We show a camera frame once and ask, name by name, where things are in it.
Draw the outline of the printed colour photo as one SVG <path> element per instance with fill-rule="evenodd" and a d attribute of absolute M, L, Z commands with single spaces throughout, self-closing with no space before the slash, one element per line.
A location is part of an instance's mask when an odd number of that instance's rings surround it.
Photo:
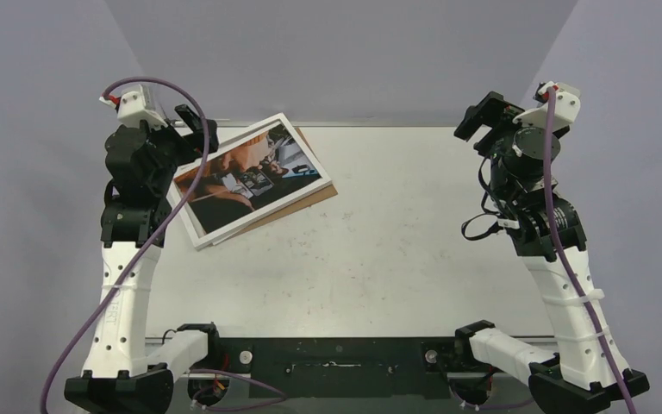
<path fill-rule="evenodd" d="M 190 222 L 206 236 L 322 179 L 309 152 L 279 124 L 208 161 L 187 203 Z"/>

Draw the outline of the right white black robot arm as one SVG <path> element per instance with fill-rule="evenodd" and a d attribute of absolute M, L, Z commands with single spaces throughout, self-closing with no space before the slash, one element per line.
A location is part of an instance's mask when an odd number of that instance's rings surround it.
<path fill-rule="evenodd" d="M 478 181 L 490 233 L 504 232 L 530 272 L 545 305 L 557 347 L 553 351 L 509 336 L 479 321 L 457 329 L 455 363 L 486 365 L 528 387 L 545 413 L 598 413 L 615 401 L 634 408 L 647 392 L 647 376 L 629 366 L 603 315 L 603 291 L 594 285 L 583 224 L 574 206 L 555 191 L 552 163 L 560 139 L 580 111 L 579 92 L 545 83 L 538 106 L 525 110 L 490 92 L 470 106 L 455 129 L 482 157 Z"/>

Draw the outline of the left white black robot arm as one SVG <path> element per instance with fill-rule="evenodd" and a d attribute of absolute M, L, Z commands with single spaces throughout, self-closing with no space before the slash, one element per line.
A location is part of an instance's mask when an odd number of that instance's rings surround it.
<path fill-rule="evenodd" d="M 104 145 L 111 179 L 100 219 L 101 298 L 89 318 L 96 330 L 81 373 L 64 387 L 65 399 L 89 413 L 164 413 L 171 404 L 170 366 L 149 361 L 145 350 L 153 272 L 179 208 L 167 193 L 179 166 L 218 149 L 215 121 L 186 104 L 174 110 L 189 135 L 142 117 L 119 126 Z"/>

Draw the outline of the white wooden picture frame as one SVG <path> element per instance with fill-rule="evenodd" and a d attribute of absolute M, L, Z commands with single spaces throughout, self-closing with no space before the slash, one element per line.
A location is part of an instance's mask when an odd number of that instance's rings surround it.
<path fill-rule="evenodd" d="M 195 249 L 245 228 L 332 184 L 309 144 L 283 113 L 241 130 L 199 161 L 181 166 L 169 190 Z"/>

